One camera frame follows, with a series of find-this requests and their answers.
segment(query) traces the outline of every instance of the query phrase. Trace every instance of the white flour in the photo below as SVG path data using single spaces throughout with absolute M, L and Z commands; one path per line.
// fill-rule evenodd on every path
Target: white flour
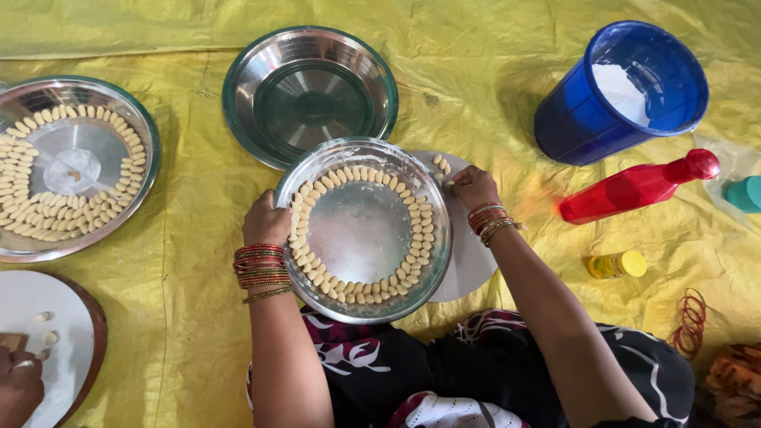
M 613 108 L 638 125 L 650 124 L 645 113 L 645 94 L 628 79 L 626 70 L 617 64 L 592 64 L 592 74 Z

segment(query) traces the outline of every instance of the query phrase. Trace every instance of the blue plastic jug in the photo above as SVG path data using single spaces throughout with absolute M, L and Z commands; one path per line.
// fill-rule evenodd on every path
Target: blue plastic jug
M 617 65 L 644 96 L 649 123 L 630 120 L 603 94 L 593 65 Z M 599 30 L 584 57 L 534 114 L 534 136 L 550 158 L 586 165 L 656 136 L 695 129 L 708 106 L 708 82 L 695 56 L 652 24 L 619 21 Z

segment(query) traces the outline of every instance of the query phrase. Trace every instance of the yellow tarp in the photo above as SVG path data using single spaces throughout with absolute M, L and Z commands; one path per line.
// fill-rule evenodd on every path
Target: yellow tarp
M 752 0 L 17 0 L 0 25 L 0 79 L 87 75 L 130 91 L 161 134 L 162 162 L 145 203 L 117 231 L 77 254 L 2 269 L 57 273 L 101 303 L 109 343 L 100 376 L 66 426 L 247 426 L 246 308 L 231 272 L 252 200 L 280 177 L 228 132 L 224 74 L 242 46 L 275 30 L 317 24 L 373 46 L 399 85 L 390 141 L 450 152 L 489 169 L 536 252 L 593 318 L 666 337 L 676 302 L 695 287 L 710 306 L 705 370 L 723 343 L 759 339 L 759 216 L 748 231 L 717 210 L 700 183 L 657 206 L 573 226 L 555 196 L 693 147 L 657 139 L 584 168 L 540 154 L 533 112 L 582 55 L 594 31 L 639 19 L 677 35 L 711 88 L 698 130 L 761 149 L 761 5 Z M 438 96 L 428 106 L 423 92 Z M 638 249 L 640 279 L 593 280 L 581 257 Z M 425 340 L 473 311 L 512 308 L 495 276 L 457 302 L 427 304 L 395 325 Z

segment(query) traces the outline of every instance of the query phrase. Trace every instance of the hand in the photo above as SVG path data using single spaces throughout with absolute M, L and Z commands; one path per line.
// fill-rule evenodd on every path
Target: hand
M 492 175 L 474 165 L 455 174 L 452 180 L 452 191 L 469 211 L 484 203 L 502 203 Z
M 272 209 L 272 190 L 265 190 L 253 202 L 240 228 L 244 245 L 283 245 L 291 232 L 291 212 L 291 208 Z
M 31 366 L 18 366 L 31 361 Z M 43 364 L 24 351 L 0 347 L 0 428 L 21 428 L 45 397 Z

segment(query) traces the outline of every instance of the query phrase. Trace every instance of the plastic container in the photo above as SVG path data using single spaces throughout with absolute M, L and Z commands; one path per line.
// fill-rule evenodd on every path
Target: plastic container
M 592 65 L 626 70 L 645 97 L 647 126 L 627 119 L 608 101 Z M 656 136 L 692 130 L 707 105 L 705 74 L 676 37 L 645 22 L 614 22 L 592 37 L 584 56 L 539 105 L 534 136 L 550 158 L 582 166 Z
M 693 149 L 687 156 L 668 164 L 642 164 L 627 168 L 560 203 L 560 214 L 575 225 L 663 202 L 680 184 L 707 180 L 719 173 L 718 159 L 705 149 Z
M 648 263 L 637 251 L 606 254 L 590 257 L 587 261 L 589 274 L 598 279 L 642 276 L 648 270 Z
M 751 175 L 730 184 L 724 198 L 747 214 L 761 212 L 761 176 Z

